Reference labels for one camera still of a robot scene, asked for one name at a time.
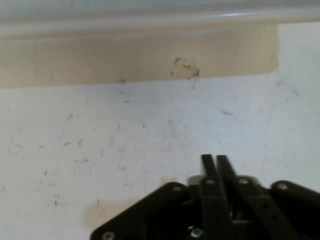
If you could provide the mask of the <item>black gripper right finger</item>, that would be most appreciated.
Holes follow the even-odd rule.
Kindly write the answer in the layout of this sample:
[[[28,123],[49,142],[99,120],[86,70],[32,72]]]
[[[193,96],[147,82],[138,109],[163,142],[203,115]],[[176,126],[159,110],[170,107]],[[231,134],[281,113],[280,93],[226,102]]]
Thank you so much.
[[[288,180],[270,188],[255,178],[236,174],[225,155],[216,157],[224,183],[236,194],[269,240],[318,240],[320,238],[320,194]]]

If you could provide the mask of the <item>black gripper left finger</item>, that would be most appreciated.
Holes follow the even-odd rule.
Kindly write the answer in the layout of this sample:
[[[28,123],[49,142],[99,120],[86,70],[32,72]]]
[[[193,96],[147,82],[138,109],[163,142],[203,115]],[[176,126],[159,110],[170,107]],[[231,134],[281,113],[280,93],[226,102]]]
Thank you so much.
[[[169,182],[95,229],[91,240],[192,240],[232,238],[228,202],[213,157],[201,156],[195,183]]]

